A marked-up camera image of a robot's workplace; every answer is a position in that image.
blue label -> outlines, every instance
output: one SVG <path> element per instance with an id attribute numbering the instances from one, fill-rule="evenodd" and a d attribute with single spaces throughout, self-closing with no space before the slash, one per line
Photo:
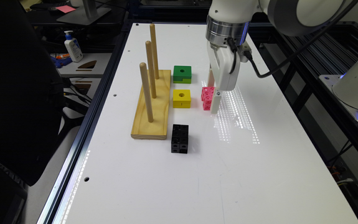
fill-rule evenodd
<path id="1" fill-rule="evenodd" d="M 77 40 L 74 40 L 73 42 L 74 42 L 75 45 L 80 49 L 79 44 L 78 44 L 78 41 L 77 41 Z"/>

wooden base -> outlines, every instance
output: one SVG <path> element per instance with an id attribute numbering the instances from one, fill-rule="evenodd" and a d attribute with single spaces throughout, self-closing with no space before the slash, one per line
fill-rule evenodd
<path id="1" fill-rule="evenodd" d="M 153 106 L 152 123 L 148 122 L 147 109 L 141 87 L 139 101 L 134 117 L 131 137 L 134 139 L 165 140 L 167 134 L 167 116 L 169 112 L 169 97 L 171 91 L 171 71 L 160 70 L 159 79 L 155 80 L 156 98 L 151 98 Z"/>

green block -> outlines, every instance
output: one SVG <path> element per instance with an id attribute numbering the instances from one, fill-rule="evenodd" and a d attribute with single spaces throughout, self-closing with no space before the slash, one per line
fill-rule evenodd
<path id="1" fill-rule="evenodd" d="M 191 66 L 175 65 L 173 68 L 173 80 L 191 79 Z"/>
<path id="2" fill-rule="evenodd" d="M 174 81 L 183 81 L 183 79 L 190 79 L 190 78 L 187 78 L 187 77 L 173 77 Z"/>
<path id="3" fill-rule="evenodd" d="M 173 83 L 191 84 L 191 79 L 183 78 L 181 81 L 173 80 Z"/>

black block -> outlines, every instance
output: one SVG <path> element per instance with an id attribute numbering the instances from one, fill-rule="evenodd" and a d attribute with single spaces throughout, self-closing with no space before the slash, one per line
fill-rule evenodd
<path id="1" fill-rule="evenodd" d="M 189 147 L 189 126 L 173 124 L 171 143 L 172 153 L 187 154 Z"/>

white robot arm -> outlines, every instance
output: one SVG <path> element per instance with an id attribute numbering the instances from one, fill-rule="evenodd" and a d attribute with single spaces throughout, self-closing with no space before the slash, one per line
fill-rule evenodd
<path id="1" fill-rule="evenodd" d="M 256 12 L 264 12 L 285 35 L 305 35 L 322 28 L 340 11 L 346 0 L 213 0 L 207 18 L 207 51 L 210 71 L 219 91 L 235 88 L 243 51 L 250 50 L 245 38 Z M 212 104 L 212 113 L 217 113 Z"/>

